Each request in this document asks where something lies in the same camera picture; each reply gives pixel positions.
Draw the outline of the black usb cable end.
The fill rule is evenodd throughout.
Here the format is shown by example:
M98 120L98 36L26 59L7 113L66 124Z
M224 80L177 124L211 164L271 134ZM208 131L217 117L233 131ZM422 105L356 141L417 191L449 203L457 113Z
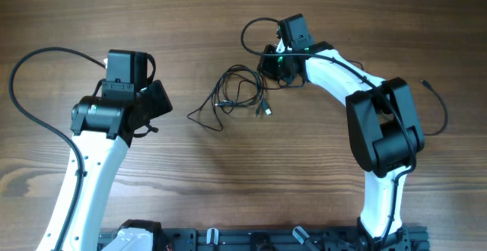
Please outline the black usb cable end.
M438 102L441 105L441 109L443 110L443 114L444 114L444 120L443 120L441 127L438 130L436 130L435 132L425 133L425 136L440 135L441 133L443 133L445 131L445 129L447 128L448 123L449 123L449 112L447 109L447 105L444 102L444 100L441 98L440 94L431 86L431 84L428 81L426 81L424 79L420 79L419 82L423 85L423 87L425 87L426 89L431 91L434 94L434 96L438 99Z

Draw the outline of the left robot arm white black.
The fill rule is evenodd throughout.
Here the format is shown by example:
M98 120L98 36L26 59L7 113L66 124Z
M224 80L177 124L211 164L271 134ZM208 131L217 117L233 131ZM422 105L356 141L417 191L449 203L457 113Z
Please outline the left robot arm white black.
M66 174L40 250L95 250L111 187L141 127L173 107L155 79L154 57L112 49L101 95L83 97L72 110L71 150Z

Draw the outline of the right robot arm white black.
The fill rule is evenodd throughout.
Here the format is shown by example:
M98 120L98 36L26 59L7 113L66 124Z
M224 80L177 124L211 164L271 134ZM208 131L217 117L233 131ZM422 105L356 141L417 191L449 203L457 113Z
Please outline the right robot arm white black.
M359 221L370 240L389 241L402 226L404 182L425 145L409 85L370 75L329 43L316 42L302 14L278 21L276 36L279 43L260 54L259 71L286 84L301 77L345 107L350 148L365 172Z

